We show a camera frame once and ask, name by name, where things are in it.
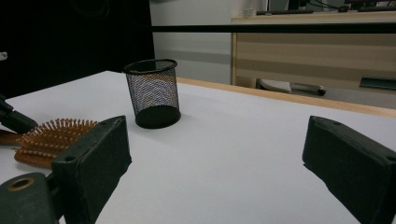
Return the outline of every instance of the hairbrush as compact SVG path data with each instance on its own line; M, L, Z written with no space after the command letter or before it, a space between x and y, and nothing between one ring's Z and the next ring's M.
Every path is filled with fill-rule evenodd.
M14 159L28 165L49 168L53 159L97 124L84 119L56 119L45 122L16 140Z

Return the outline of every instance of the cup base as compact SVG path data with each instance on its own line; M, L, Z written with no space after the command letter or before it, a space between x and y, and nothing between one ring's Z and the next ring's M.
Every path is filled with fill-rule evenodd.
M180 111L170 105L155 105L140 111L135 122L138 126L146 129L161 129L180 120Z

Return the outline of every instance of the brush handle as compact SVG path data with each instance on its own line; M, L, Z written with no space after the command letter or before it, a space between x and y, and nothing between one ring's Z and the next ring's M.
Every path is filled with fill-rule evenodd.
M21 138L22 134L12 133L5 130L0 130L0 146L15 146L17 139Z

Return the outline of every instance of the black mesh pencil cup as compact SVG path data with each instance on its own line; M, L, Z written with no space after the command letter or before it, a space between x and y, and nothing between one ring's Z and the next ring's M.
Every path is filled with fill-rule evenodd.
M177 62L163 59L131 63L124 67L138 126L160 129L180 119L176 66Z

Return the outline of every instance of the white wall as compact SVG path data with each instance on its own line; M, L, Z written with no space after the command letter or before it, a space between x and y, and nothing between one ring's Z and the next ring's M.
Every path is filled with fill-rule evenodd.
M249 0L150 0L152 25L231 24ZM262 9L262 0L253 6ZM177 61L177 76L231 83L231 34L154 33L156 58Z

